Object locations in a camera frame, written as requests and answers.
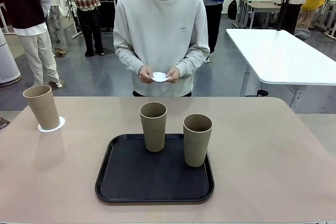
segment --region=tray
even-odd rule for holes
[[[202,203],[214,190],[208,154],[204,165],[184,162],[183,134],[166,134],[158,153],[145,148],[143,134],[126,134],[108,145],[96,182],[97,196],[106,202]]]

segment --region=man's right hand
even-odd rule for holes
[[[154,78],[153,72],[151,70],[151,68],[147,65],[143,65],[140,69],[139,69],[139,77],[141,82],[146,83],[146,84],[150,84],[153,82],[153,79],[151,77]]]

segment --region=beige paper cup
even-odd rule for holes
[[[59,126],[59,116],[50,86],[31,87],[23,92],[23,96],[43,130],[52,130]]]
[[[159,102],[149,102],[141,106],[140,118],[146,149],[159,152],[164,147],[167,107]]]
[[[212,120],[201,114],[188,115],[183,120],[184,160],[187,165],[203,165],[212,127]]]

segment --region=gray pants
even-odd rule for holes
[[[48,31],[34,36],[18,36],[18,38],[23,44],[30,68],[33,71],[34,86],[44,84],[43,65],[46,67],[49,80],[59,82]]]

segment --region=tray rim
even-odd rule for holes
[[[121,134],[121,135],[118,135],[116,137],[114,137],[108,144],[107,146],[107,149],[105,151],[105,155],[104,155],[104,158],[102,160],[102,164],[100,166],[100,169],[99,169],[99,173],[98,173],[98,176],[97,176],[97,180],[96,180],[96,184],[95,184],[95,192],[96,192],[96,195],[97,197],[104,201],[104,202],[108,202],[108,203],[121,203],[121,204],[133,204],[133,203],[149,203],[149,202],[165,202],[165,203],[172,203],[172,202],[175,202],[175,203],[183,203],[183,202],[189,202],[189,203],[193,203],[193,202],[198,202],[198,203],[203,203],[205,202],[206,200],[209,199],[209,197],[212,195],[214,189],[215,189],[215,181],[214,181],[214,176],[213,176],[213,173],[212,173],[212,170],[211,170],[211,164],[210,164],[210,159],[209,159],[209,154],[208,152],[206,153],[206,156],[205,156],[205,162],[204,162],[204,165],[205,165],[205,171],[206,171],[206,174],[207,174],[207,178],[208,178],[208,182],[209,182],[209,190],[208,192],[202,197],[202,198],[199,198],[199,199],[186,199],[186,200],[171,200],[171,199],[168,199],[168,200],[110,200],[106,197],[104,197],[101,193],[101,184],[102,184],[102,181],[103,181],[103,178],[104,178],[104,175],[105,173],[103,172],[103,170],[106,169],[107,167],[107,164],[108,164],[108,159],[107,159],[107,156],[109,156],[113,150],[113,144],[116,142],[119,142],[121,140],[125,140],[127,139],[127,136],[132,136],[133,138],[141,138],[141,136],[143,136],[143,134]],[[167,138],[172,138],[173,136],[179,136],[180,138],[184,137],[184,134],[181,134],[181,133],[169,133],[169,134],[165,134],[165,139]]]

